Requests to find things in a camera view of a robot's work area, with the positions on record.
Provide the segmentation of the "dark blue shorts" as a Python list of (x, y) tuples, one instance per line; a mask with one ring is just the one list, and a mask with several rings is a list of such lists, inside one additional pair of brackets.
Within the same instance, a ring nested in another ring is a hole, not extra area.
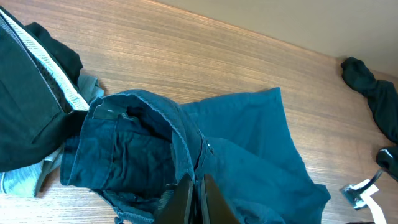
[(94, 100), (65, 142), (60, 181), (152, 223), (168, 184), (211, 175), (241, 223), (320, 223), (330, 199), (296, 150), (278, 88), (180, 105), (145, 90)]

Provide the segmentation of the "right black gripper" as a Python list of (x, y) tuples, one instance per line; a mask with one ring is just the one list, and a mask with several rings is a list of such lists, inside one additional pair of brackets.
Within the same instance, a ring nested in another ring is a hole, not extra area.
[(397, 148), (380, 149), (376, 155), (376, 163), (397, 180)]

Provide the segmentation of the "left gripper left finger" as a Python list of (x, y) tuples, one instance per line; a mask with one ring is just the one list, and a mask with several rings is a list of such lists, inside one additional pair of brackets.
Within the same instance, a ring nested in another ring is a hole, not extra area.
[(188, 224), (192, 206), (193, 182), (185, 174), (179, 183), (167, 184), (159, 200), (155, 224)]

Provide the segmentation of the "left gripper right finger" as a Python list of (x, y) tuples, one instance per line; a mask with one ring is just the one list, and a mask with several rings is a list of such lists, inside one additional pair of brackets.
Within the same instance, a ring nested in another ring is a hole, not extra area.
[(201, 214), (204, 224), (240, 224), (210, 174), (201, 183)]

